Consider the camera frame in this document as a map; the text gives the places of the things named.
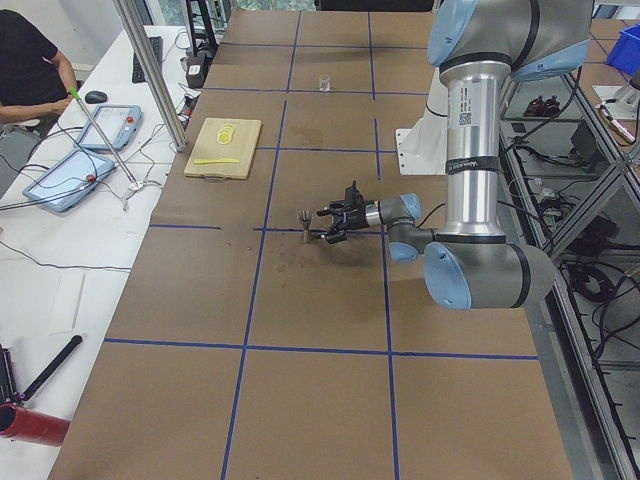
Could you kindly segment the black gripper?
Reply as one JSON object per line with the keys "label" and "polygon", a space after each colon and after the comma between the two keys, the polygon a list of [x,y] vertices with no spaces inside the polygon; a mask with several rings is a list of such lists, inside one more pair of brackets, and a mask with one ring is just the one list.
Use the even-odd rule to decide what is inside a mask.
{"label": "black gripper", "polygon": [[332,201],[316,211],[318,217],[332,215],[329,230],[313,232],[313,240],[336,244],[347,240],[347,231],[365,229],[379,224],[378,202],[374,200],[349,206],[345,201]]}

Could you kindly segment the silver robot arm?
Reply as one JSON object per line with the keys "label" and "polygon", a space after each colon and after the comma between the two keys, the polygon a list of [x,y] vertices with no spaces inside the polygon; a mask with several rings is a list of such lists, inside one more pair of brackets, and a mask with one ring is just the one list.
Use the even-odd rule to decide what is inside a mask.
{"label": "silver robot arm", "polygon": [[394,261],[421,260],[426,287],[441,307],[519,308],[551,290],[546,253],[507,241],[497,223],[500,93],[506,80],[526,82],[580,67],[588,52],[589,1],[447,1],[428,43],[428,60],[448,92],[446,218],[418,227],[418,198],[365,200],[349,187],[325,208],[323,238],[382,225]]}

